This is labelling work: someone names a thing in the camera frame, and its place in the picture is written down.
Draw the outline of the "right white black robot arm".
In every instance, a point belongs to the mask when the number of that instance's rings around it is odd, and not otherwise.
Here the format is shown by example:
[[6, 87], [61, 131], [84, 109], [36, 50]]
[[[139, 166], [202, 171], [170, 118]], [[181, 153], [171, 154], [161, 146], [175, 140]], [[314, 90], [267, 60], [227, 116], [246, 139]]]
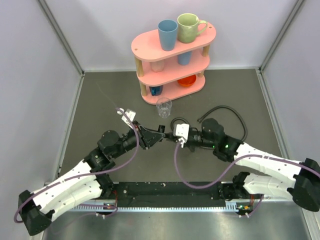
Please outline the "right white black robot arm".
[[231, 166], [244, 166], [261, 172], [256, 175], [241, 172], [233, 178], [233, 192], [239, 198], [247, 195], [265, 195], [293, 200], [298, 206], [312, 212], [320, 210], [320, 165], [313, 159], [290, 160], [259, 150], [224, 132], [215, 119], [201, 123], [201, 129], [189, 124], [176, 124], [167, 139], [177, 148], [204, 147]]

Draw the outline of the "black valve fitting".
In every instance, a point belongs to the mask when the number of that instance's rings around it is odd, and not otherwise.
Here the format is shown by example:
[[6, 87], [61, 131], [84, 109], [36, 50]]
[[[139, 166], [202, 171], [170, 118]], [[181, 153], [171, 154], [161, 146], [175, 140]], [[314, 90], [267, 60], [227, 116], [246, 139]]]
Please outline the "black valve fitting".
[[166, 126], [165, 125], [161, 125], [160, 124], [158, 126], [158, 130], [157, 131], [162, 134], [162, 138], [163, 139], [172, 139], [172, 138], [166, 138], [166, 133], [168, 133], [168, 132], [165, 132], [165, 130], [166, 130]]

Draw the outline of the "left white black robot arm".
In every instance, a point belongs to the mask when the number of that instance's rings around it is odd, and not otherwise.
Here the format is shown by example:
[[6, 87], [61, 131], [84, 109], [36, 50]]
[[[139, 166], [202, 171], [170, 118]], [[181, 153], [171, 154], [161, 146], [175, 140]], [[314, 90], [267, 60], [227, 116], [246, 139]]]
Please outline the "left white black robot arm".
[[99, 197], [109, 198], [114, 191], [109, 176], [116, 165], [114, 160], [132, 149], [148, 150], [166, 137], [164, 125], [153, 130], [134, 121], [130, 126], [123, 135], [105, 131], [97, 147], [70, 171], [39, 190], [25, 190], [18, 196], [18, 213], [30, 236], [41, 233], [77, 205]]

